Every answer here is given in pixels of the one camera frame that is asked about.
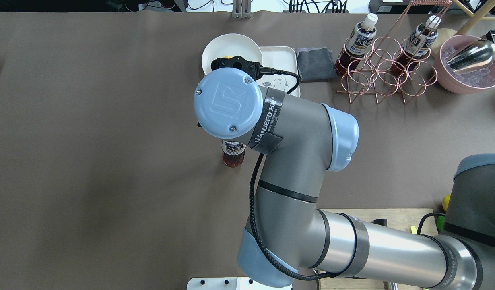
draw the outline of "blue joint cap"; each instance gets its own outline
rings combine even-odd
[[[332,125],[332,162],[327,171],[341,171],[351,161],[358,144],[358,122],[350,114],[322,103]]]
[[[478,166],[495,164],[495,153],[487,153],[487,154],[477,154],[464,158],[457,168],[457,173],[453,176],[453,180],[462,173],[463,171],[472,169]]]
[[[214,70],[194,92],[194,111],[201,127],[220,139],[249,132],[262,114],[263,103],[256,81],[236,68]]]
[[[287,269],[297,273],[297,270],[269,251],[273,257]],[[240,269],[249,278],[269,287],[282,288],[292,284],[293,278],[275,268],[264,256],[256,244],[255,238],[246,230],[242,234],[238,263]]]

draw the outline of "metal bracket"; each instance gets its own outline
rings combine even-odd
[[[251,0],[233,0],[233,18],[251,18]]]

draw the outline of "white bowl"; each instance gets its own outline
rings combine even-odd
[[[201,56],[203,72],[209,74],[212,69],[210,64],[217,57],[234,57],[240,55],[248,61],[256,61],[262,64],[262,51],[251,38],[236,33],[218,36],[205,47]]]

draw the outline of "ice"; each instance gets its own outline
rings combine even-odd
[[[463,74],[455,74],[451,68],[446,64],[446,59],[450,57],[457,50],[452,46],[447,46],[441,52],[443,65],[446,67],[448,72],[455,77],[461,83],[466,85],[477,87],[477,88],[487,88],[495,84],[495,79],[490,75],[491,70],[489,68],[482,68],[481,70],[463,73]]]

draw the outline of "bottle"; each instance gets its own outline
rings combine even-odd
[[[419,24],[405,42],[402,53],[395,59],[396,62],[407,68],[411,61],[424,59],[428,53],[428,49],[439,35],[437,33],[437,27],[440,23],[441,19],[439,16],[432,15],[426,23]],[[417,62],[410,64],[409,70],[413,71],[417,65]],[[392,74],[398,76],[403,72],[403,68],[398,64],[393,64],[390,71]]]
[[[371,42],[373,42],[376,35],[375,24],[377,21],[378,16],[374,13],[369,13],[364,21],[358,22],[353,28],[347,45],[344,46],[343,52],[335,62],[334,68],[338,75],[344,75],[349,63],[363,58],[371,48]],[[358,62],[354,62],[350,68],[355,69],[358,66]]]
[[[222,161],[228,167],[237,167],[244,161],[246,145],[239,142],[221,140]]]

